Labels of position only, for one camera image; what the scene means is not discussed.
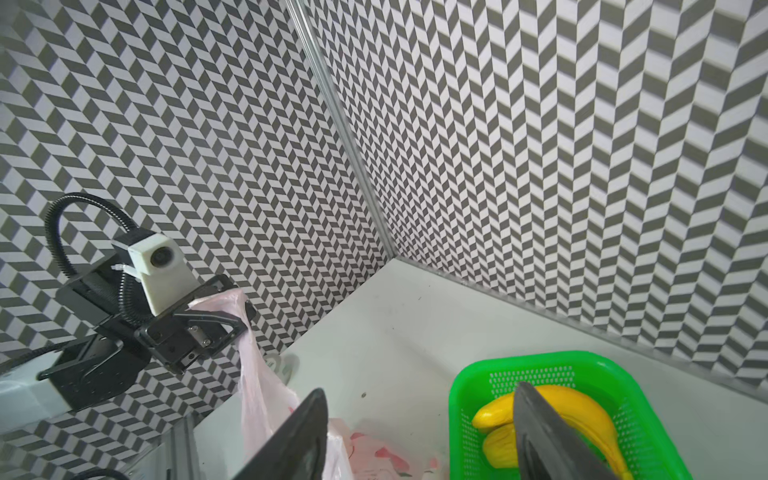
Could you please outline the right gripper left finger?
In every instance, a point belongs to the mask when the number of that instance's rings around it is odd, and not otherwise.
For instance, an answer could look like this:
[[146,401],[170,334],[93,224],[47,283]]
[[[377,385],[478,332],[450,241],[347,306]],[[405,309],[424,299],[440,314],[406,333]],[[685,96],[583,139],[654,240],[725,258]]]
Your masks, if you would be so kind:
[[235,480],[320,480],[327,451],[328,405],[314,389],[245,464]]

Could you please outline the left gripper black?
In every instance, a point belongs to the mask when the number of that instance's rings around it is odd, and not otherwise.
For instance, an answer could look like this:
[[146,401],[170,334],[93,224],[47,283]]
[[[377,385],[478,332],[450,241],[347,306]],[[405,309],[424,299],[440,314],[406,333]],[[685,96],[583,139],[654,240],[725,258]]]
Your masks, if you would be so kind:
[[253,305],[227,275],[219,274],[157,316],[142,323],[122,318],[118,308],[121,273],[117,259],[105,257],[70,268],[56,300],[94,330],[181,375],[195,361],[220,354],[252,326]]

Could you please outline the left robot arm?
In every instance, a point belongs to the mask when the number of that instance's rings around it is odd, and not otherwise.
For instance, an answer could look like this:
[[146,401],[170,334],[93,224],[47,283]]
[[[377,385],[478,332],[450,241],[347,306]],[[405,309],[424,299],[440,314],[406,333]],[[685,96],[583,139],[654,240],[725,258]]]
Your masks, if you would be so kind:
[[21,429],[126,393],[155,362],[181,376],[243,335],[255,315],[226,275],[201,283],[184,265],[121,270],[117,297],[93,334],[1,366],[1,431]]

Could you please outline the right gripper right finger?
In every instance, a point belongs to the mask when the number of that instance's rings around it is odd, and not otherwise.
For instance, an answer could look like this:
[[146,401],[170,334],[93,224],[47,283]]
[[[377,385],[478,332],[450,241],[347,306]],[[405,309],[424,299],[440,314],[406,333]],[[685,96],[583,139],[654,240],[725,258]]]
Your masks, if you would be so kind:
[[519,383],[513,400],[522,480],[617,479],[533,385]]

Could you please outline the pink plastic bag peach print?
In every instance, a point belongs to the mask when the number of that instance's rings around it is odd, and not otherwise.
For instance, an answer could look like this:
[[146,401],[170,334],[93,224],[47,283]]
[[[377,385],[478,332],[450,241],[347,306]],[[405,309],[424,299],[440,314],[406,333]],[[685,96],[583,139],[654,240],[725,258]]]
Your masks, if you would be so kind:
[[323,479],[446,479],[448,380],[391,307],[344,301],[294,343],[279,379],[256,346],[243,354],[237,393],[195,429],[205,479],[233,479],[311,391],[325,396],[319,439]]

